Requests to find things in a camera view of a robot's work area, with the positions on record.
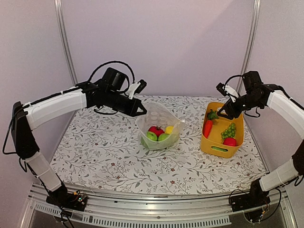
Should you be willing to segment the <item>green apple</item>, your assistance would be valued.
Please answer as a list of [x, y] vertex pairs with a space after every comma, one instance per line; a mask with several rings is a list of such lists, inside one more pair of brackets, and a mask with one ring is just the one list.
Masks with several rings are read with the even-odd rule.
[[154, 142], [157, 142], [158, 141], [158, 136], [154, 133], [154, 132], [151, 132], [151, 131], [148, 131], [146, 133], [146, 136], [149, 140], [151, 141], [154, 141]]

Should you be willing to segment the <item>green pear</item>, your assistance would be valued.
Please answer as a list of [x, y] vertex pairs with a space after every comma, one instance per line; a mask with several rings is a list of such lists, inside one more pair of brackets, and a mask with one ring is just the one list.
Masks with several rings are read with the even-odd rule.
[[167, 133], [162, 133], [158, 136], [158, 141], [161, 142], [161, 141], [164, 141], [166, 140], [170, 135], [167, 134]]

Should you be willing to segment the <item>clear zip top bag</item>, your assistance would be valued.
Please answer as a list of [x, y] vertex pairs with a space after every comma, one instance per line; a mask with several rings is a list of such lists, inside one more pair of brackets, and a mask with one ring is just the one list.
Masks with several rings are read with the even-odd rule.
[[[150, 102], [145, 105], [147, 114], [139, 116], [135, 123], [139, 130], [138, 139], [143, 147], [149, 150], [160, 150], [172, 146], [180, 138], [181, 132], [185, 126], [185, 121], [177, 118], [164, 105], [156, 102]], [[172, 132], [162, 141], [153, 141], [146, 135], [148, 129], [152, 126], [165, 129], [172, 126]]]

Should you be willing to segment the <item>red tomato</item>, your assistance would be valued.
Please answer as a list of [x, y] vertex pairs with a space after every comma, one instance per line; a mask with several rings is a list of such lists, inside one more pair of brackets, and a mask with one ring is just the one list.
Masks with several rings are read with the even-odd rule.
[[157, 137], [164, 133], [164, 130], [158, 126], [151, 126], [148, 131], [156, 134]]

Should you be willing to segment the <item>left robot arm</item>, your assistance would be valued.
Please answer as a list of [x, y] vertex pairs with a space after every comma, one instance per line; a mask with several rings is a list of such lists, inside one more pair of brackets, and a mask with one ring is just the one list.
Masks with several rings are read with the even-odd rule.
[[16, 102], [13, 105], [7, 133], [12, 136], [14, 153], [25, 161], [46, 189], [52, 192], [53, 200], [60, 206], [67, 206], [71, 197], [63, 190], [64, 184], [40, 153], [32, 131], [59, 116], [93, 106], [106, 106], [131, 117], [146, 114], [147, 110], [141, 100], [134, 95], [140, 93], [147, 83], [140, 80], [128, 84], [128, 87], [122, 90], [122, 85], [128, 80], [126, 74], [110, 67], [96, 82], [88, 80], [34, 102]]

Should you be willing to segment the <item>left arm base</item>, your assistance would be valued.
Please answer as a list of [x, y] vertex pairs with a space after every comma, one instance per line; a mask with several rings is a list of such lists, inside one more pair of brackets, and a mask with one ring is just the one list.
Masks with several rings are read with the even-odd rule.
[[59, 189], [48, 193], [46, 203], [59, 208], [85, 211], [87, 200], [86, 193], [81, 193], [79, 190], [68, 192], [65, 186], [61, 186]]

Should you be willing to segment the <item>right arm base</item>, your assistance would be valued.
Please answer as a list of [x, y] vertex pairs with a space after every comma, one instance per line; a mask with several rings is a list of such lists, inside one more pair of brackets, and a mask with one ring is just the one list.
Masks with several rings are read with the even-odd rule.
[[270, 210], [269, 191], [250, 190], [246, 193], [236, 189], [231, 192], [228, 202], [233, 212], [251, 209], [244, 214], [245, 219], [250, 223], [261, 222]]

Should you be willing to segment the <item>yellow lemon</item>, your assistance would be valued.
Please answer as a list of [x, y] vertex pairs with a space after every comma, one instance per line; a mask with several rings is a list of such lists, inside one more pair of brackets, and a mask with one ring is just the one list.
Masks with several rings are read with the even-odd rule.
[[171, 134], [171, 133], [173, 132], [173, 128], [174, 128], [174, 126], [172, 126], [172, 125], [167, 126], [167, 127], [165, 128], [164, 133], [165, 133], [165, 134]]

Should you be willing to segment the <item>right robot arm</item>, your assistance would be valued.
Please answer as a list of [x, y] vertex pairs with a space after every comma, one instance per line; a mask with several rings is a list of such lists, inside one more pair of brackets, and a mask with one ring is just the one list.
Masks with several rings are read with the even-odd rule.
[[219, 83], [216, 89], [229, 99], [217, 112], [218, 116], [234, 120], [254, 108], [268, 108], [275, 112], [285, 125], [293, 129], [301, 139], [299, 147], [284, 164], [278, 166], [262, 178], [252, 182], [250, 191], [246, 195], [249, 207], [256, 207], [264, 199], [264, 192], [268, 192], [281, 185], [287, 185], [292, 180], [304, 176], [304, 108], [291, 98], [282, 86], [265, 84], [257, 71], [249, 71], [239, 78], [242, 79], [245, 94], [240, 95], [229, 86], [228, 81]]

